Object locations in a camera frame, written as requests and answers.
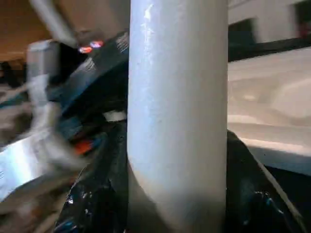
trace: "crumpled plastic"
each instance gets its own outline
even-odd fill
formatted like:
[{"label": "crumpled plastic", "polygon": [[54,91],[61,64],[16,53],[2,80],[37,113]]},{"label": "crumpled plastic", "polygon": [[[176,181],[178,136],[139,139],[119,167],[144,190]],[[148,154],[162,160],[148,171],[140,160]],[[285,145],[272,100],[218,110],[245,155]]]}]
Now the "crumpled plastic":
[{"label": "crumpled plastic", "polygon": [[[126,123],[117,124],[81,172],[55,233],[122,233],[128,200]],[[303,216],[236,135],[227,135],[225,232],[306,233]]]}]

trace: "ceiling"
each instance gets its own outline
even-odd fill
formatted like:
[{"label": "ceiling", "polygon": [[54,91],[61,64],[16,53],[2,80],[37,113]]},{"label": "ceiling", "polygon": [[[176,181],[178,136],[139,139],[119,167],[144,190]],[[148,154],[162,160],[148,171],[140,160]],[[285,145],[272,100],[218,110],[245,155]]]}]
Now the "ceiling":
[{"label": "ceiling", "polygon": [[24,57],[28,44],[51,37],[28,0],[1,0],[0,33],[0,61]]}]

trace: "trash bag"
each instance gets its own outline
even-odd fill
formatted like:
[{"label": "trash bag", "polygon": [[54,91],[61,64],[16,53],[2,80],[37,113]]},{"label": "trash bag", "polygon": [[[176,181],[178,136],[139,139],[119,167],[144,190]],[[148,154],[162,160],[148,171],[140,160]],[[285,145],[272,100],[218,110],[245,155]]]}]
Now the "trash bag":
[{"label": "trash bag", "polygon": [[71,188],[54,232],[122,233],[127,199],[126,124],[119,123]]},{"label": "trash bag", "polygon": [[[122,233],[128,177],[126,123],[108,134],[95,161],[72,187],[55,233]],[[234,133],[227,135],[225,232],[306,233],[301,214]]]}]

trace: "white metal pole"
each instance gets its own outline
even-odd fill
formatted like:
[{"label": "white metal pole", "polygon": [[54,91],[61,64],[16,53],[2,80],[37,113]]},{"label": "white metal pole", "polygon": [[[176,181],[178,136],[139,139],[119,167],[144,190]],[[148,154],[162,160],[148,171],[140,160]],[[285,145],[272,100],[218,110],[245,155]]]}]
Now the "white metal pole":
[{"label": "white metal pole", "polygon": [[128,156],[178,232],[221,231],[226,86],[227,0],[132,0]]},{"label": "white metal pole", "polygon": [[29,0],[29,2],[45,23],[54,39],[68,46],[77,47],[78,42],[74,36],[74,32],[57,11],[52,0]]}]

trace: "blurry object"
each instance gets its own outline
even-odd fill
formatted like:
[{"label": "blurry object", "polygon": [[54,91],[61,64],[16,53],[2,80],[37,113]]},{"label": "blurry object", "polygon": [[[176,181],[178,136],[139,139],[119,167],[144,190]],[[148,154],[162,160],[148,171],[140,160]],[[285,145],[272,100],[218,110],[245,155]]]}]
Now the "blurry object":
[{"label": "blurry object", "polygon": [[[225,232],[306,233],[303,216],[270,172],[231,132],[228,132],[227,148]],[[126,161],[126,124],[119,123],[108,133],[107,145],[99,150],[96,160],[88,165],[72,187],[54,232],[133,231],[126,220]],[[145,213],[144,217],[148,218],[149,214]],[[152,232],[157,232],[155,222],[150,222],[152,220],[154,217],[145,224],[151,224]]]},{"label": "blurry object", "polygon": [[62,106],[64,117],[81,117],[95,111],[102,114],[104,104],[117,97],[125,103],[128,82],[128,32],[122,32],[94,50],[60,87],[50,90],[49,99]]},{"label": "blurry object", "polygon": [[232,132],[227,140],[225,229],[237,233],[308,232],[303,216],[271,173]]},{"label": "blurry object", "polygon": [[90,53],[92,52],[92,47],[81,47],[79,48],[80,53]]},{"label": "blurry object", "polygon": [[124,111],[122,112],[117,112],[117,111],[110,111],[104,113],[104,117],[106,120],[109,121],[121,121],[125,120],[127,118],[127,115]]},{"label": "blurry object", "polygon": [[11,69],[11,66],[8,62],[2,62],[1,63],[1,70],[2,70],[2,79],[5,80],[6,83],[11,88],[17,88],[21,86],[21,83],[17,80],[14,72]]},{"label": "blurry object", "polygon": [[[129,28],[130,0],[90,0],[88,2],[56,0],[55,2],[72,25],[73,31],[77,33],[96,32],[101,40],[107,41]],[[79,35],[78,40],[80,43],[91,41],[85,41]]]},{"label": "blurry object", "polygon": [[28,0],[3,0],[0,8],[0,61],[25,59],[27,46],[51,36]]},{"label": "blurry object", "polygon": [[30,45],[28,88],[33,104],[32,125],[24,138],[7,146],[0,156],[2,189],[0,213],[67,184],[88,160],[76,156],[74,148],[56,131],[60,108],[46,97],[48,79],[57,75],[57,62],[50,42]]},{"label": "blurry object", "polygon": [[123,233],[127,202],[126,124],[118,123],[71,188],[54,232]]},{"label": "blurry object", "polygon": [[0,109],[0,146],[4,147],[26,132],[31,125],[30,103]]},{"label": "blurry object", "polygon": [[56,40],[71,47],[78,45],[74,32],[58,12],[52,0],[30,0],[29,2]]},{"label": "blurry object", "polygon": [[8,106],[23,104],[28,101],[27,85],[16,89],[9,89],[2,93],[0,97],[0,109]]},{"label": "blurry object", "polygon": [[267,166],[311,176],[311,49],[228,65],[228,128]]},{"label": "blurry object", "polygon": [[311,33],[311,2],[309,0],[299,1],[294,5],[294,9],[299,34],[302,38],[306,38]]},{"label": "blurry object", "polygon": [[99,40],[99,41],[92,41],[90,43],[90,45],[91,45],[92,48],[97,49],[97,48],[100,48],[101,46],[103,46],[104,43],[103,43],[103,41]]}]

